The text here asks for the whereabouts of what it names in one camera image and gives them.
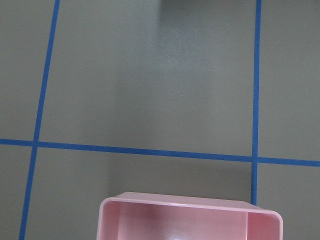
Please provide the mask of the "pink plastic bin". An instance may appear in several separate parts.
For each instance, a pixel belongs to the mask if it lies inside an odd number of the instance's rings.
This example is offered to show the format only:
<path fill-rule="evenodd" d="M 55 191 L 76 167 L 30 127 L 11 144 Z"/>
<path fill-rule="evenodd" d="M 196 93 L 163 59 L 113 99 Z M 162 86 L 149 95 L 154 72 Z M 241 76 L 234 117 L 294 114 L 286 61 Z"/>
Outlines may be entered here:
<path fill-rule="evenodd" d="M 279 213 L 239 200 L 124 192 L 102 201 L 98 240 L 281 240 Z"/>

